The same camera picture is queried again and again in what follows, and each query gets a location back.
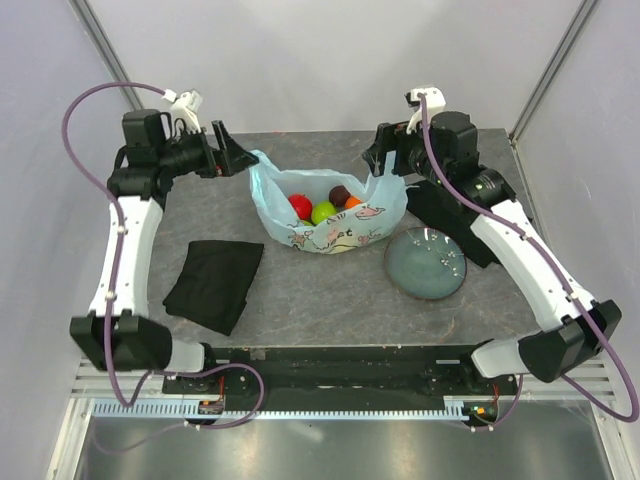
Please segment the orange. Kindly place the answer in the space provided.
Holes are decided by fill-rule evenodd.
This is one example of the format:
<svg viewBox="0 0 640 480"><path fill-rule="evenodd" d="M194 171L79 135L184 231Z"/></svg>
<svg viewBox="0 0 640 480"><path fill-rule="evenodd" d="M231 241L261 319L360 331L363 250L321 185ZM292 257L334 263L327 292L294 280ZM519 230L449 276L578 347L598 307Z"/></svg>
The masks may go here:
<svg viewBox="0 0 640 480"><path fill-rule="evenodd" d="M351 209L361 204L362 204L362 201L360 199L358 199L357 197L351 196L346 200L344 204L344 208Z"/></svg>

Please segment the dark purple plum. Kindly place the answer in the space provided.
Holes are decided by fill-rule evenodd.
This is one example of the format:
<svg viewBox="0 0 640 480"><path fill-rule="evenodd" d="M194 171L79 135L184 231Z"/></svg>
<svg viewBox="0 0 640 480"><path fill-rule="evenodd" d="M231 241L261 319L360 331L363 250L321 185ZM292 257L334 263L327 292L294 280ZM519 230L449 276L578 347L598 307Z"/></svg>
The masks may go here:
<svg viewBox="0 0 640 480"><path fill-rule="evenodd" d="M350 197L350 192L343 185L338 185L330 190L328 200L335 208L343 208Z"/></svg>

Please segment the green pear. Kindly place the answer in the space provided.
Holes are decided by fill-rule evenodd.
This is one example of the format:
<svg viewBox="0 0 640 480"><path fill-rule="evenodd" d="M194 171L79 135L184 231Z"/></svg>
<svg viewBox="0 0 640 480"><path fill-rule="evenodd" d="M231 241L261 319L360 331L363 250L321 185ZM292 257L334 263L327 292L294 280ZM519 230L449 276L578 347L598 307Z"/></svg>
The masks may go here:
<svg viewBox="0 0 640 480"><path fill-rule="evenodd" d="M315 204L311 211L311 222L319 225L329 217L336 215L337 209L330 201L323 201Z"/></svg>

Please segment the light blue plastic bag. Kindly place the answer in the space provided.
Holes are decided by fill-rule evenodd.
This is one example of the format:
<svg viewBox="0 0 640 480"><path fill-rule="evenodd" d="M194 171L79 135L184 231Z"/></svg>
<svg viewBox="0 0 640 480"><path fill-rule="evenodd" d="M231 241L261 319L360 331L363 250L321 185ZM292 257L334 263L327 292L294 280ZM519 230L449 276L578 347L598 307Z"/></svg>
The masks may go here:
<svg viewBox="0 0 640 480"><path fill-rule="evenodd" d="M361 182L330 169L281 170L264 152L252 153L259 160L249 168L252 200L269 236L285 246L308 253L343 253L388 237L405 214L405 181L395 174L369 175ZM302 194L318 205L339 185L361 203L315 226L304 224L288 200Z"/></svg>

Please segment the red apple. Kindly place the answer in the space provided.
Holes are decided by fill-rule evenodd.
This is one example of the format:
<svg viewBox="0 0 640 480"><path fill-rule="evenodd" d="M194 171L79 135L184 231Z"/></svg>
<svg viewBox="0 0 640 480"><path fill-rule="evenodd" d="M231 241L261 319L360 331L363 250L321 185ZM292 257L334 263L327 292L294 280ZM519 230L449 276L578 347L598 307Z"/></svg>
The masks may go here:
<svg viewBox="0 0 640 480"><path fill-rule="evenodd" d="M288 201L299 219L304 221L311 219L313 204L308 197L303 194L292 194L288 197Z"/></svg>

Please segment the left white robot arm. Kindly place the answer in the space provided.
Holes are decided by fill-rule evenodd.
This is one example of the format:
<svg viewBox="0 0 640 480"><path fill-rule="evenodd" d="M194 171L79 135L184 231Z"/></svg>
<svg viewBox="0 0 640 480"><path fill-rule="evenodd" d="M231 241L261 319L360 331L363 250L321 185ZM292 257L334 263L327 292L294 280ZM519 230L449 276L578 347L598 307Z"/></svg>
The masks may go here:
<svg viewBox="0 0 640 480"><path fill-rule="evenodd" d="M204 130L188 132L184 120L167 112L123 116L125 144L105 185L115 200L100 281L87 314L70 322L72 339L99 371L185 372L185 382L198 393L218 385L220 371L206 360L205 345L174 339L150 319L148 305L152 247L175 178L230 177L258 162L222 121L211 127L215 145Z"/></svg>

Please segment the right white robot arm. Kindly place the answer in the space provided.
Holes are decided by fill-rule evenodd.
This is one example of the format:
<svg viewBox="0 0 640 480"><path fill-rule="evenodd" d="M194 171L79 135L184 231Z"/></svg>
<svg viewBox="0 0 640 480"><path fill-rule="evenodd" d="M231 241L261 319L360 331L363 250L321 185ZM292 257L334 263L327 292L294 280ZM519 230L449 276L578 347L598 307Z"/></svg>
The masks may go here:
<svg viewBox="0 0 640 480"><path fill-rule="evenodd" d="M622 312L613 300L599 301L558 265L498 171L480 162L478 131L469 115L442 112L430 122L431 145L449 192L433 170L423 132L408 123L382 123L362 157L372 173L418 174L407 191L409 211L451 236L476 265L504 267L523 293L539 332L481 343L458 368L458 381L477 394L494 377L530 373L551 383L598 355Z"/></svg>

